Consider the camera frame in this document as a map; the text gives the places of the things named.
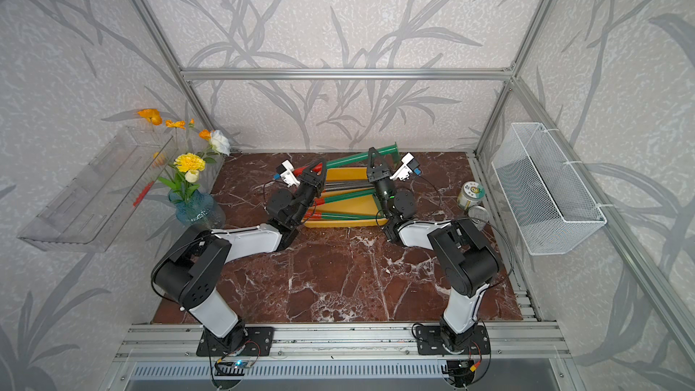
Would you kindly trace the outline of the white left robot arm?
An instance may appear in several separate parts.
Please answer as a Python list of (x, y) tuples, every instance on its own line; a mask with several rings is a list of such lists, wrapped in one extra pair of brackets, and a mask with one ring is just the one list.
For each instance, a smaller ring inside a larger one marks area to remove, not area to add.
[(328, 172), (325, 159), (304, 168), (296, 190), (281, 189), (271, 196), (265, 224), (233, 230), (190, 226), (155, 265), (153, 289), (168, 296), (204, 326), (204, 330), (230, 350), (246, 341), (243, 321), (229, 307), (216, 286), (226, 264), (289, 247), (309, 220), (307, 212), (324, 189)]

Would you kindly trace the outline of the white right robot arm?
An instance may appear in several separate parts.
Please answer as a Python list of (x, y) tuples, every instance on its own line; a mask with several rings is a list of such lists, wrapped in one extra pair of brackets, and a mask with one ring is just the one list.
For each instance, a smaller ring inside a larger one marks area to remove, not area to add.
[(451, 286), (440, 329), (450, 351), (458, 351), (473, 333), (483, 295), (501, 270), (501, 257), (469, 218), (442, 222), (414, 219), (414, 193), (398, 188), (396, 181), (421, 174), (419, 162), (410, 153), (392, 170), (376, 148), (367, 152), (367, 181), (376, 191), (378, 215), (387, 220), (382, 228), (387, 240), (434, 251)]

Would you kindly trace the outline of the yellow plastic storage box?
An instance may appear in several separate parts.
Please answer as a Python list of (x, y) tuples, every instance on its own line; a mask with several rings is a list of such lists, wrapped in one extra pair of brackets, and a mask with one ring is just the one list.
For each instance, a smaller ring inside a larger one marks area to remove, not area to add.
[[(328, 170), (327, 182), (345, 180), (366, 180), (367, 169), (360, 168), (331, 168)], [(340, 214), (355, 214), (373, 216), (379, 212), (378, 202), (376, 202), (375, 189), (374, 195), (370, 197), (360, 197), (346, 201), (340, 201), (323, 206), (312, 205), (307, 212), (316, 210), (318, 212), (331, 212)], [(320, 197), (330, 197), (331, 195), (320, 195)], [(329, 220), (309, 220), (304, 224), (307, 228), (348, 228), (348, 227), (369, 227), (383, 226), (387, 222), (384, 218), (379, 224), (374, 220), (367, 221), (329, 221)]]

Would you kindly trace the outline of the metal pull-tab can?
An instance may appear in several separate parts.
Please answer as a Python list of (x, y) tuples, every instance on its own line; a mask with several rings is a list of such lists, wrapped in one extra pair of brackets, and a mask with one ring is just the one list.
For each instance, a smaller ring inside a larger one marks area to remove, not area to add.
[(479, 230), (483, 230), (490, 222), (490, 213), (483, 206), (471, 206), (467, 211), (467, 215)]

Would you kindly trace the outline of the blue glass flower vase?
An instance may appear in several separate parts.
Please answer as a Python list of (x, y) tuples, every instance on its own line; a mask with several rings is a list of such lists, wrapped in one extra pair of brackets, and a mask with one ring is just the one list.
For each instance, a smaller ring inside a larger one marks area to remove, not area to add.
[(206, 229), (221, 229), (226, 223), (226, 214), (215, 199), (195, 191), (188, 202), (174, 191), (168, 193), (169, 201), (176, 208), (176, 217), (185, 226), (203, 226)]

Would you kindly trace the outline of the artificial flower bouquet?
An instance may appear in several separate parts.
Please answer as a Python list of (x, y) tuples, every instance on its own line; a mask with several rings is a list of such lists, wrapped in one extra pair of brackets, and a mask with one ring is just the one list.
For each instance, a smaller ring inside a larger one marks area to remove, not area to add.
[(231, 154), (230, 140), (220, 130), (198, 130), (194, 119), (190, 121), (163, 119), (157, 109), (137, 110), (136, 115), (150, 126), (165, 125), (168, 129), (184, 130), (186, 138), (189, 138), (191, 131), (197, 131), (198, 137), (206, 143), (203, 150), (182, 153), (168, 162), (164, 176), (157, 179), (169, 188), (172, 194), (171, 201), (175, 205), (189, 203), (200, 188), (199, 180), (207, 166), (217, 163), (220, 157)]

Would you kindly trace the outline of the left circuit board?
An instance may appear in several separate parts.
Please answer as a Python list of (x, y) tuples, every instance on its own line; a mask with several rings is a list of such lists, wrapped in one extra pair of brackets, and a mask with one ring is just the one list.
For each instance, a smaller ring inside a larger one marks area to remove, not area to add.
[(254, 360), (217, 360), (213, 364), (213, 373), (216, 377), (237, 378), (243, 377), (256, 364)]

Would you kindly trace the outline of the circuit board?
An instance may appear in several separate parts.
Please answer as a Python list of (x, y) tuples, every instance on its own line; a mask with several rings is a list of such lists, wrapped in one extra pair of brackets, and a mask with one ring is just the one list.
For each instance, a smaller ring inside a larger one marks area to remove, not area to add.
[(213, 364), (213, 373), (216, 377), (237, 378), (243, 377), (256, 364), (254, 360), (217, 360)]
[(446, 365), (442, 367), (442, 373), (446, 379), (453, 382), (472, 383), (480, 365), (480, 361), (474, 360), (447, 360)]

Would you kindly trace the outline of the right circuit board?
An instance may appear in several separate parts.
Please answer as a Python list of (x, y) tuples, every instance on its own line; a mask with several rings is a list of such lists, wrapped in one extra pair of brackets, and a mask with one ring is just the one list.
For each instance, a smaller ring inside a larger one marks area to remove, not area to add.
[(472, 383), (480, 365), (480, 361), (474, 360), (447, 360), (446, 365), (442, 367), (442, 373), (446, 379), (453, 382)]

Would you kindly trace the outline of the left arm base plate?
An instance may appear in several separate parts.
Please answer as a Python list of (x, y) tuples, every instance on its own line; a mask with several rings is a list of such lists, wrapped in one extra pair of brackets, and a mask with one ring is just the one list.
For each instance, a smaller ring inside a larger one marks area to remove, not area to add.
[(209, 329), (204, 328), (195, 354), (201, 358), (268, 357), (274, 332), (274, 327), (238, 325), (225, 337), (217, 337)]

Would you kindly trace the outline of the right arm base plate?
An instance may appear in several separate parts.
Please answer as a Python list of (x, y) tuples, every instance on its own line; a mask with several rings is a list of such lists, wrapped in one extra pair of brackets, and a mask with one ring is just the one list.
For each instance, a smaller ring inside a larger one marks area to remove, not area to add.
[(455, 333), (445, 324), (425, 325), (416, 322), (411, 333), (419, 355), (490, 355), (490, 337), (481, 323), (474, 323), (463, 333)]

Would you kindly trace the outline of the aluminium frame profile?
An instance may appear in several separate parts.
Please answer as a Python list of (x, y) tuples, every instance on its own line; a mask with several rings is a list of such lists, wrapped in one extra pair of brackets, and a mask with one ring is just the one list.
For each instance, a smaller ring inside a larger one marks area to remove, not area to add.
[(510, 96), (515, 94), (519, 102), (534, 121), (542, 123), (552, 134), (553, 141), (559, 151), (571, 161), (580, 181), (586, 186), (588, 194), (593, 197), (606, 211), (607, 224), (605, 232), (613, 244), (616, 253), (622, 259), (624, 266), (631, 273), (644, 296), (649, 300), (655, 313), (664, 327), (678, 344), (686, 356), (686, 360), (694, 360), (694, 316), (675, 292), (666, 277), (657, 269), (656, 264), (648, 256), (646, 250), (639, 244), (636, 236), (630, 231), (624, 217), (617, 209), (608, 204), (604, 189), (592, 177), (588, 165), (584, 163), (571, 143), (557, 128), (557, 124), (546, 109), (539, 104), (539, 99), (530, 90), (526, 81), (521, 78), (524, 63), (528, 60), (532, 46), (536, 43), (543, 26), (548, 21), (552, 8), (557, 0), (540, 0), (539, 6), (532, 17), (530, 28), (525, 35), (521, 50), (512, 65), (507, 68), (450, 68), (450, 69), (387, 69), (387, 68), (222, 68), (222, 69), (193, 69), (184, 70), (174, 49), (157, 21), (147, 0), (129, 0), (140, 21), (155, 43), (157, 50), (163, 56), (169, 72), (174, 79), (176, 89), (183, 92), (186, 101), (196, 114), (200, 115), (204, 124), (210, 124), (211, 119), (202, 103), (197, 98), (190, 81), (192, 80), (241, 80), (241, 81), (504, 81), (505, 86), (495, 104), (492, 115), (486, 124), (490, 130), (497, 121), (504, 105)]

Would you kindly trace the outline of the clear acrylic wall shelf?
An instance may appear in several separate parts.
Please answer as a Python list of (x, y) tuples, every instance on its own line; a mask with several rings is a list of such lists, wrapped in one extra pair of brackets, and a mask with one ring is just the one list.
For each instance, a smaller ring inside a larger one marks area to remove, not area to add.
[(121, 129), (18, 238), (45, 252), (105, 252), (177, 151), (172, 134)]

